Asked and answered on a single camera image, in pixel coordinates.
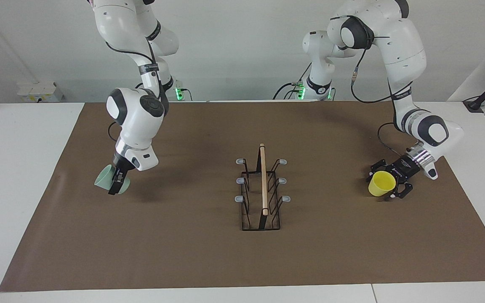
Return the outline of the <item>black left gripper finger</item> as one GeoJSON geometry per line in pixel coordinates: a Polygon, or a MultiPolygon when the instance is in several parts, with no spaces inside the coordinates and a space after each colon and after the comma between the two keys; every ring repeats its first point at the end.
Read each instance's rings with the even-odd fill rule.
{"type": "Polygon", "coordinates": [[[405,198],[413,190],[410,183],[400,183],[396,180],[379,180],[378,196],[385,198],[405,198]]]}
{"type": "Polygon", "coordinates": [[[369,171],[369,176],[366,178],[366,182],[370,182],[372,179],[372,176],[377,172],[377,171],[386,171],[392,177],[396,180],[396,173],[393,172],[394,166],[393,164],[387,164],[385,159],[382,159],[378,161],[377,163],[371,165],[370,171],[369,171]]]}

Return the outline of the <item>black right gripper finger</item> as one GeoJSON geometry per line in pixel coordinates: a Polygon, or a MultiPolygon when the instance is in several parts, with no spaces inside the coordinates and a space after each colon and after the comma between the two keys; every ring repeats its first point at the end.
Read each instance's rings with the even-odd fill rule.
{"type": "Polygon", "coordinates": [[[126,189],[124,189],[124,187],[128,171],[119,168],[111,168],[109,172],[112,176],[112,182],[110,184],[108,193],[111,195],[116,195],[125,192],[126,189]]]}

